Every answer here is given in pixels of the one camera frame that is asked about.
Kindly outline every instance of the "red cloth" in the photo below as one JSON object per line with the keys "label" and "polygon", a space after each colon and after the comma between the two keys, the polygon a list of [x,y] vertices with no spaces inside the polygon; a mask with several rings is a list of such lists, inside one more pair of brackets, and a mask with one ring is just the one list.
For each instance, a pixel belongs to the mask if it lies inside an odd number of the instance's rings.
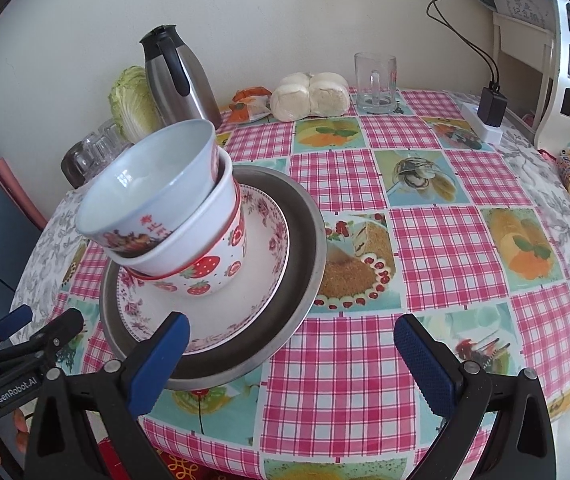
{"label": "red cloth", "polygon": [[[110,439],[105,438],[99,442],[98,449],[101,451],[112,480],[130,480]],[[246,477],[214,471],[214,469],[175,457],[159,449],[156,452],[177,480],[249,480]]]}

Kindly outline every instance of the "metal tray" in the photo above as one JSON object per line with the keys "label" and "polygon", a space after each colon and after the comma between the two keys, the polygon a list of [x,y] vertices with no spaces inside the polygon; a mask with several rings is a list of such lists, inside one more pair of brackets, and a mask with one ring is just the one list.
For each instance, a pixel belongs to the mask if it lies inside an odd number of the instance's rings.
{"label": "metal tray", "polygon": [[[278,291],[262,314],[237,337],[212,350],[181,358],[170,390],[198,390],[229,383],[269,359],[296,332],[318,293],[325,269],[325,224],[312,197],[287,175],[260,166],[235,166],[234,177],[264,191],[281,207],[289,226],[289,261]],[[116,308],[119,266],[110,262],[101,283],[100,316],[105,338],[119,359],[136,341]]]}

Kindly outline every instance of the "white wall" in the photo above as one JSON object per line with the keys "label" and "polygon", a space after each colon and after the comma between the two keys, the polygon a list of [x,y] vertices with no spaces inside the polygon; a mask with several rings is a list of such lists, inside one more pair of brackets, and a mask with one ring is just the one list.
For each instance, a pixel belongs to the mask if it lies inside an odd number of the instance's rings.
{"label": "white wall", "polygon": [[[109,117],[123,68],[143,64],[140,38],[163,23],[199,57],[220,105],[245,86],[273,88],[297,71],[339,72],[353,54],[398,57],[413,88],[476,91],[482,61],[425,17],[428,0],[13,0],[0,16],[0,156],[48,217],[70,188],[66,150]],[[447,0],[452,24],[490,48],[491,16],[475,0]]]}

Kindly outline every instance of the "bowl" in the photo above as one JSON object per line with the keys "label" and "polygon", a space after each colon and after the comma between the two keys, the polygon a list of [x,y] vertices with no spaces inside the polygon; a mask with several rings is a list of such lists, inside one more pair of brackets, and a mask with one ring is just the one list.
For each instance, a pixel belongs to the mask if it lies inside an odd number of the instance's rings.
{"label": "bowl", "polygon": [[121,256],[147,253],[212,192],[218,163],[212,123],[171,124],[134,144],[94,179],[76,229]]}
{"label": "bowl", "polygon": [[232,177],[232,159],[222,148],[218,148],[218,154],[222,175],[183,225],[151,251],[135,258],[125,258],[109,249],[105,253],[120,266],[148,276],[176,272],[205,254],[232,223],[240,203],[238,184]]}
{"label": "bowl", "polygon": [[207,296],[226,286],[236,276],[245,259],[245,248],[245,216],[238,200],[232,222],[195,261],[164,276],[151,277],[127,267],[126,270],[135,278],[172,295]]}

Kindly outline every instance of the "coffee carafe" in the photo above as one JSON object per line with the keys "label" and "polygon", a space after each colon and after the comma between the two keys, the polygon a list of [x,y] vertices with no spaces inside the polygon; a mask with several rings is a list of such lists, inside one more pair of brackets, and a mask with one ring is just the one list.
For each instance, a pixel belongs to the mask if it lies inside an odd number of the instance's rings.
{"label": "coffee carafe", "polygon": [[181,40],[175,25],[161,25],[140,43],[145,52],[147,84],[165,123],[207,119],[218,128],[219,107],[198,58]]}

